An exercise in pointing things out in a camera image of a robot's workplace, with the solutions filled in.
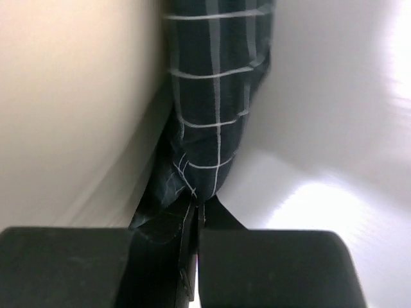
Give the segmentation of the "dark checked pillowcase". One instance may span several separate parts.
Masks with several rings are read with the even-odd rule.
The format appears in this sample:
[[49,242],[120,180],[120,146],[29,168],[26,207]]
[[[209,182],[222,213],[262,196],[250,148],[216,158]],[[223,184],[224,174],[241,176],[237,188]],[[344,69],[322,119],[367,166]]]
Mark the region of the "dark checked pillowcase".
[[170,57],[159,97],[173,103],[130,226],[183,194],[203,203],[225,182],[270,67],[273,1],[170,1]]

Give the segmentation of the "cream pillow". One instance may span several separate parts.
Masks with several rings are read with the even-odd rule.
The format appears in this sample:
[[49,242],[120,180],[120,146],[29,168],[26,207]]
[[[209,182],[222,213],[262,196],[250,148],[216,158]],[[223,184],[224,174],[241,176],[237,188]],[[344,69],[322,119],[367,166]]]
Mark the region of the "cream pillow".
[[1,2],[1,228],[127,226],[170,102],[160,1]]

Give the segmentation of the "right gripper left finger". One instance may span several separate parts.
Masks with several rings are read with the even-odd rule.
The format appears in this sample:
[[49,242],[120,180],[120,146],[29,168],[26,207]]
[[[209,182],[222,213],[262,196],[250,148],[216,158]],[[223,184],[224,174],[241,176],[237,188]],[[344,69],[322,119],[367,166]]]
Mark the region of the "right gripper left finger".
[[187,196],[138,228],[10,227],[2,307],[187,307],[196,207]]

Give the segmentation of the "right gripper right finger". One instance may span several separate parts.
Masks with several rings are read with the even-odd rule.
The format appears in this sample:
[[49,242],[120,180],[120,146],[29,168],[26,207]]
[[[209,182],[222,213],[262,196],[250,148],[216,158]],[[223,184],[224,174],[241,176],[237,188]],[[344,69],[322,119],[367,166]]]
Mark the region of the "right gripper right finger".
[[249,230],[218,200],[198,209],[202,307],[365,307],[351,254],[334,232]]

